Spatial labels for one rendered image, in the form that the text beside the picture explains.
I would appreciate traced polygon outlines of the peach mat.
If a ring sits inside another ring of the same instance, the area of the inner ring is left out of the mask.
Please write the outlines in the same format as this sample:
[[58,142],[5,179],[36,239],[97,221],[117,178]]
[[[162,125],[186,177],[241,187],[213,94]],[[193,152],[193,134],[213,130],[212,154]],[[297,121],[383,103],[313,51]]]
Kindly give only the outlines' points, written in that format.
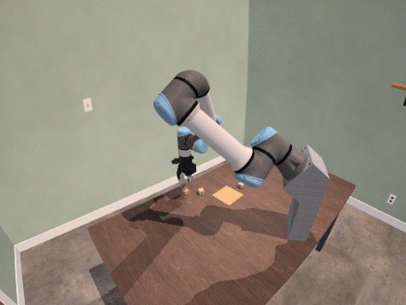
[[226,205],[230,206],[236,200],[241,198],[243,194],[235,191],[233,188],[226,186],[221,190],[219,190],[217,193],[213,194],[212,196],[217,198],[218,200],[221,200]]

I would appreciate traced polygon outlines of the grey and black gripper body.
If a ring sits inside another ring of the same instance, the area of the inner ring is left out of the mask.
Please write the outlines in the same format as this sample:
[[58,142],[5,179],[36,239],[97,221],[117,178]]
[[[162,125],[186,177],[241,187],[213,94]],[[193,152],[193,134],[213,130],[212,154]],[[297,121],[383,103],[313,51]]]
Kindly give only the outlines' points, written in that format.
[[192,159],[194,159],[194,156],[192,156],[192,154],[189,157],[181,157],[179,155],[179,158],[181,158],[183,162],[178,165],[178,168],[180,167],[180,171],[184,173],[185,176],[191,176],[196,172],[196,164],[192,163]]

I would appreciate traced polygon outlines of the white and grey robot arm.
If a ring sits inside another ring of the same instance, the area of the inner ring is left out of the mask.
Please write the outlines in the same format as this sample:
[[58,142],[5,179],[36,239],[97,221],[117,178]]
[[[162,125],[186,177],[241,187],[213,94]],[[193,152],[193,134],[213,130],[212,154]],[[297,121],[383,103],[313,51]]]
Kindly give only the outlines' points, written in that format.
[[256,135],[257,140],[253,138],[250,143],[253,148],[241,145],[219,126],[221,119],[213,115],[209,91],[209,83],[202,73],[185,70],[177,74],[153,102],[155,111],[166,123],[184,126],[177,130],[181,157],[189,157],[192,150],[205,153],[211,147],[231,164],[236,173],[234,177],[252,188],[261,186],[274,165],[286,180],[303,170],[308,155],[271,127],[261,130]]

